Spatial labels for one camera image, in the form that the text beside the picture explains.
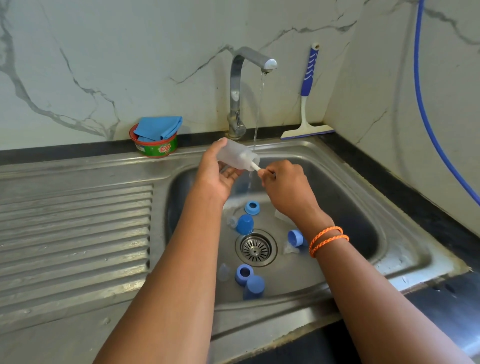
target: orange thread bracelet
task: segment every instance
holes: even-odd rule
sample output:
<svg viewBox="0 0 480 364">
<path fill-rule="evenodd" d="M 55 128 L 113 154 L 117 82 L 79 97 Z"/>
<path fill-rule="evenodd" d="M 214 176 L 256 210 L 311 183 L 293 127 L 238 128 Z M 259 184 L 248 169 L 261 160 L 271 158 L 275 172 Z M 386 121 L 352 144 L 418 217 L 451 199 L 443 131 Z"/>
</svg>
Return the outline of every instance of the orange thread bracelet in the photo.
<svg viewBox="0 0 480 364">
<path fill-rule="evenodd" d="M 311 256 L 312 258 L 315 258 L 315 253 L 316 253 L 316 251 L 317 251 L 318 249 L 320 249 L 322 246 L 324 246 L 325 244 L 327 244 L 327 243 L 329 243 L 329 242 L 331 242 L 331 241 L 333 241 L 333 240 L 342 239 L 342 238 L 346 239 L 347 241 L 349 240 L 349 237 L 346 236 L 346 235 L 337 235 L 337 236 L 334 236 L 334 237 L 332 237 L 332 238 L 326 239 L 326 240 L 322 241 L 320 244 L 318 244 L 316 247 L 314 247 L 314 248 L 310 251 L 310 256 Z"/>
<path fill-rule="evenodd" d="M 313 239 L 312 239 L 312 242 L 310 243 L 310 245 L 308 246 L 308 250 L 311 251 L 312 250 L 312 247 L 313 247 L 313 244 L 315 244 L 315 242 L 323 235 L 325 234 L 326 232 L 330 231 L 330 230 L 338 230 L 340 232 L 340 234 L 343 234 L 343 229 L 339 226 L 330 226 L 329 228 L 326 228 L 325 230 L 322 230 L 321 232 L 318 233 L 317 236 L 315 236 Z"/>
</svg>

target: drain strainer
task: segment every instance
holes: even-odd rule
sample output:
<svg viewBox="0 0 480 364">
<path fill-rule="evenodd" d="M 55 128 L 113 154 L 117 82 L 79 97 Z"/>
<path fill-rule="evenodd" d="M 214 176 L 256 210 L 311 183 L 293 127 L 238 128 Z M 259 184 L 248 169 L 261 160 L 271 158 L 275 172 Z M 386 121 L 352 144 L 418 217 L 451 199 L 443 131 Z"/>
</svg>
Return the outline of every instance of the drain strainer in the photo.
<svg viewBox="0 0 480 364">
<path fill-rule="evenodd" d="M 263 267 L 275 259 L 277 247 L 269 233 L 254 229 L 251 234 L 238 237 L 235 250 L 242 262 L 252 267 Z"/>
</svg>

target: forearm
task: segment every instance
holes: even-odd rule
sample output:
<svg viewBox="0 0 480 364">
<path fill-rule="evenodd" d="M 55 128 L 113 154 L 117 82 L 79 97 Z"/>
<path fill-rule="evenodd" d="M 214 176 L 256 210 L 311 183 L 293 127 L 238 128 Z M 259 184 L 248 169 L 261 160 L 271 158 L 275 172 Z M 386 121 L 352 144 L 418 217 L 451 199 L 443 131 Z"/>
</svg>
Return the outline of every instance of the forearm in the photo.
<svg viewBox="0 0 480 364">
<path fill-rule="evenodd" d="M 162 259 L 95 363 L 206 361 L 221 212 L 217 198 L 193 188 Z"/>
<path fill-rule="evenodd" d="M 332 221 L 300 223 L 312 239 Z M 323 239 L 339 232 L 328 232 Z M 471 363 L 423 313 L 393 287 L 347 240 L 315 255 L 364 363 Z"/>
</svg>

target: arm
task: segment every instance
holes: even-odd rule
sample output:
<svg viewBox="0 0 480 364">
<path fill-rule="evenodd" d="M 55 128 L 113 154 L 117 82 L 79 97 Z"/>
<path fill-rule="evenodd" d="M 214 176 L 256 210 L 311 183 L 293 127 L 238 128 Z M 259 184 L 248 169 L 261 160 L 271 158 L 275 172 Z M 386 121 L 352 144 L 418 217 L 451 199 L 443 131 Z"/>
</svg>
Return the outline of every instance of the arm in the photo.
<svg viewBox="0 0 480 364">
<path fill-rule="evenodd" d="M 258 174 L 275 208 L 293 220 L 307 241 L 334 226 L 301 166 L 285 160 Z M 334 235 L 339 232 L 329 231 L 321 240 Z M 347 240 L 324 245 L 315 258 L 363 363 L 473 363 Z"/>
<path fill-rule="evenodd" d="M 240 174 L 233 168 L 219 174 L 216 155 L 226 142 L 220 139 L 204 153 L 165 252 L 94 364 L 206 362 L 220 219 Z"/>
</svg>

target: blue hose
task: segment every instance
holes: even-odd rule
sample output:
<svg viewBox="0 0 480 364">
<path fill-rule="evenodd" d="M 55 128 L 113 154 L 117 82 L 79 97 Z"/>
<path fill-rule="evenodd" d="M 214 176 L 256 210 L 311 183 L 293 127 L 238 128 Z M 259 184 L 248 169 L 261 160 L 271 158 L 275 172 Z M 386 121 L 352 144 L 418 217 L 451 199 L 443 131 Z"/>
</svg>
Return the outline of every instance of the blue hose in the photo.
<svg viewBox="0 0 480 364">
<path fill-rule="evenodd" d="M 427 130 L 428 136 L 432 141 L 433 146 L 435 147 L 438 155 L 445 163 L 447 168 L 450 172 L 454 175 L 458 182 L 462 185 L 462 187 L 467 191 L 467 193 L 475 200 L 475 202 L 480 206 L 480 196 L 470 187 L 467 181 L 462 177 L 462 175 L 456 170 L 454 165 L 450 162 L 448 157 L 446 156 L 445 152 L 443 151 L 442 147 L 438 143 L 435 134 L 433 133 L 432 127 L 430 126 L 430 122 L 428 121 L 427 113 L 425 111 L 425 107 L 423 105 L 423 100 L 421 97 L 420 91 L 420 75 L 419 75 L 419 50 L 420 50 L 420 29 L 421 29 L 421 17 L 423 15 L 423 6 L 425 0 L 419 0 L 419 8 L 417 12 L 417 24 L 415 27 L 415 44 L 413 50 L 413 73 L 415 79 L 415 94 L 417 95 L 417 103 L 419 105 L 420 115 L 423 120 L 423 125 L 425 125 L 425 129 Z"/>
</svg>

